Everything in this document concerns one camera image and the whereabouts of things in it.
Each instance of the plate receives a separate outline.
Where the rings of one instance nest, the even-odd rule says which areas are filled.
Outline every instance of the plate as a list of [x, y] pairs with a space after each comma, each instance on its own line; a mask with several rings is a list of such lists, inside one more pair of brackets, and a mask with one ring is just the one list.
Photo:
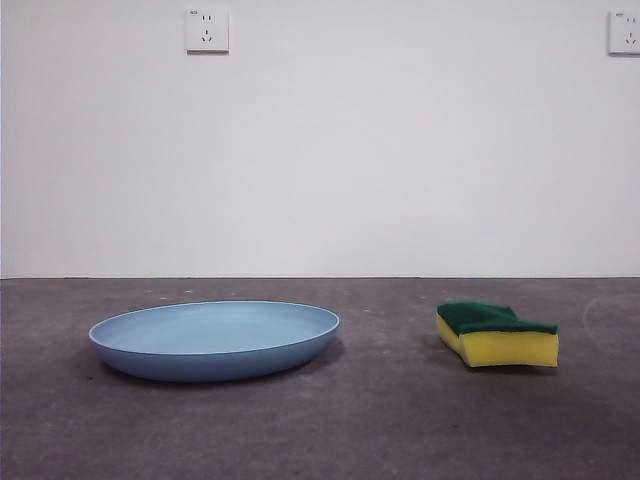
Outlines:
[[298, 303], [185, 303], [108, 318], [89, 330], [89, 339], [104, 362], [130, 375], [210, 382], [308, 362], [339, 324], [335, 313]]

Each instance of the concrete floor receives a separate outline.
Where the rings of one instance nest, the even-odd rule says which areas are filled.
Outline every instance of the concrete floor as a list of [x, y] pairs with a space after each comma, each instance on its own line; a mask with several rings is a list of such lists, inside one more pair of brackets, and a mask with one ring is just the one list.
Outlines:
[[[637, 479], [640, 279], [8, 280], [2, 473], [14, 479]], [[342, 318], [314, 361], [224, 384], [139, 380], [87, 339], [121, 312], [268, 299]], [[468, 369], [446, 300], [560, 325], [560, 367]]]

